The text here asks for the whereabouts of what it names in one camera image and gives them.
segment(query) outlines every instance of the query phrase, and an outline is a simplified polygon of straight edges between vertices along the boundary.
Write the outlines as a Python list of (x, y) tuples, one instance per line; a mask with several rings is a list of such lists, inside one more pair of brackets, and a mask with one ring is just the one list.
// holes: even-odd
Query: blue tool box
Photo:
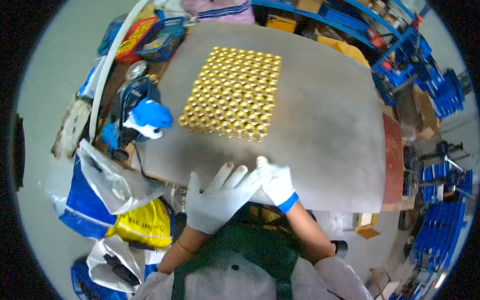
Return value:
[[(143, 50), (145, 44), (151, 43), (157, 38), (157, 35), (167, 27), (177, 28), (174, 33), (170, 33), (161, 46)], [(145, 36), (135, 47), (135, 54), (139, 54), (142, 59), (152, 62), (169, 60), (185, 38), (185, 29), (183, 28), (183, 18), (175, 17), (156, 22)]]
[(368, 24), (364, 20), (352, 17), (351, 15), (338, 11), (334, 9), (334, 6), (330, 5), (329, 3), (323, 4), (320, 7), (319, 13), (329, 20), (339, 22), (345, 26), (362, 32), (367, 32)]

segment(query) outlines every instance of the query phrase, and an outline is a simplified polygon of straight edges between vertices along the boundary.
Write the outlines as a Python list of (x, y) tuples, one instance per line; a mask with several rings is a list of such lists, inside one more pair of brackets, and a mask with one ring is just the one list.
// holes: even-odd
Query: white glove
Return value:
[(233, 167), (233, 163), (224, 164), (202, 194), (198, 174), (190, 174), (185, 204), (188, 226), (207, 234), (216, 233), (260, 188), (257, 170), (241, 181), (248, 172), (246, 166), (238, 167), (227, 180)]
[(290, 168), (270, 164), (267, 158), (259, 156), (257, 157), (257, 170), (265, 194), (283, 213), (286, 213), (298, 200), (292, 185)]

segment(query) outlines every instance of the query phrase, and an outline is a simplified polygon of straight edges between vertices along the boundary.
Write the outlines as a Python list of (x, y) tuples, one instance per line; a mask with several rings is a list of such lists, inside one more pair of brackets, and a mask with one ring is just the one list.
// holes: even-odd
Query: human arm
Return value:
[(195, 252), (205, 244), (208, 237), (201, 231), (185, 226), (178, 240), (172, 244), (162, 261), (157, 264), (158, 271), (170, 275), (176, 267), (194, 257)]
[(229, 177), (233, 167), (231, 162), (224, 164), (203, 193), (200, 193), (198, 174), (190, 174), (186, 197), (187, 226), (158, 265), (159, 272), (171, 274), (176, 267), (194, 257), (208, 235), (215, 234), (260, 188), (257, 172), (242, 181), (247, 167), (239, 166)]
[(257, 169), (262, 181), (262, 189), (276, 206), (287, 216), (293, 231), (297, 234), (305, 252), (304, 258), (312, 264), (335, 256), (327, 235), (307, 213), (293, 188), (290, 168), (277, 166), (260, 156)]
[(332, 243), (317, 222), (307, 213), (300, 201), (285, 213), (292, 230), (297, 234), (303, 249), (303, 257), (312, 264), (335, 256)]

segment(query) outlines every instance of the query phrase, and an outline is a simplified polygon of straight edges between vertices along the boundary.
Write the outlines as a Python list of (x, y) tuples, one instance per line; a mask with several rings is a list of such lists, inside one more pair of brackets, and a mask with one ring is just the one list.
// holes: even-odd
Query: workbench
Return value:
[[(176, 120), (213, 46), (283, 57), (276, 106), (264, 142), (187, 132), (177, 123), (157, 140), (137, 143), (145, 173), (205, 188), (222, 164), (255, 168), (259, 155), (291, 168), (307, 209), (380, 211), (384, 196), (384, 126), (371, 71), (325, 45), (276, 29), (199, 23), (171, 60), (158, 88)], [(139, 169), (136, 156), (132, 167)], [(261, 192), (251, 199), (270, 201)]]

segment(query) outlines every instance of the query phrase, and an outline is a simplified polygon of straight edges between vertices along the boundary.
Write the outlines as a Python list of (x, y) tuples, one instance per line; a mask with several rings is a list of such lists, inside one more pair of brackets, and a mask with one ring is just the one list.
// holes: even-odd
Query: red basket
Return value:
[(151, 17), (151, 18), (146, 18), (146, 19), (143, 19), (143, 20), (140, 20), (138, 21), (137, 23), (133, 24), (129, 30), (127, 31), (127, 34), (125, 35), (125, 38), (123, 39), (122, 42), (128, 40), (128, 38), (133, 34), (133, 32), (140, 26), (140, 25), (143, 25), (145, 23), (150, 23), (150, 26), (148, 27), (147, 30), (145, 30), (144, 34), (142, 34), (142, 36), (140, 36), (138, 38), (138, 40), (135, 42), (135, 45), (132, 46), (132, 48), (126, 52), (123, 52), (121, 54), (118, 54), (117, 56), (115, 56), (115, 60), (117, 61), (120, 61), (120, 62), (123, 62), (123, 63), (134, 63), (134, 62), (137, 62), (139, 60), (141, 60), (142, 58), (140, 57), (140, 55), (138, 54), (135, 54), (134, 53), (134, 50), (135, 50), (135, 47), (137, 46), (138, 42), (140, 42), (142, 40), (142, 38), (147, 34), (147, 32), (150, 30), (150, 28), (152, 28), (152, 26), (158, 21), (158, 18), (157, 17)]

